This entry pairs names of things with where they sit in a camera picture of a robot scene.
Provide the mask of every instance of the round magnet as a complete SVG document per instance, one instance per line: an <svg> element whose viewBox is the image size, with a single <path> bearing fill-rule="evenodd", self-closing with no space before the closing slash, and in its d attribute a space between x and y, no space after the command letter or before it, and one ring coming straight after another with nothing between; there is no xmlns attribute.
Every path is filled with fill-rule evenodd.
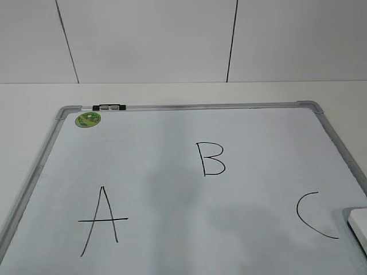
<svg viewBox="0 0 367 275"><path fill-rule="evenodd" d="M80 128L91 128L101 121L101 115L95 112L88 112L78 116L75 124Z"/></svg>

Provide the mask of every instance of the table surface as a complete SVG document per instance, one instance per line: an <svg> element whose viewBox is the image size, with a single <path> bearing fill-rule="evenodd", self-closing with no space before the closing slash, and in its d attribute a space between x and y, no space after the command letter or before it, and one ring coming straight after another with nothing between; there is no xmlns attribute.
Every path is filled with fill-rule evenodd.
<svg viewBox="0 0 367 275"><path fill-rule="evenodd" d="M0 85L0 226L57 111L65 105L261 103L314 100L367 172L367 81Z"/></svg>

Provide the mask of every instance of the whiteboard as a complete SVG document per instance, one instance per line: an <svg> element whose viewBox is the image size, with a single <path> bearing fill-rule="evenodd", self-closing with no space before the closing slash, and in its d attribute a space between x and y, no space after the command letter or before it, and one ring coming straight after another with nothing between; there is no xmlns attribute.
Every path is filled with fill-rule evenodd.
<svg viewBox="0 0 367 275"><path fill-rule="evenodd" d="M276 106L58 116L0 274L366 274L324 115Z"/></svg>

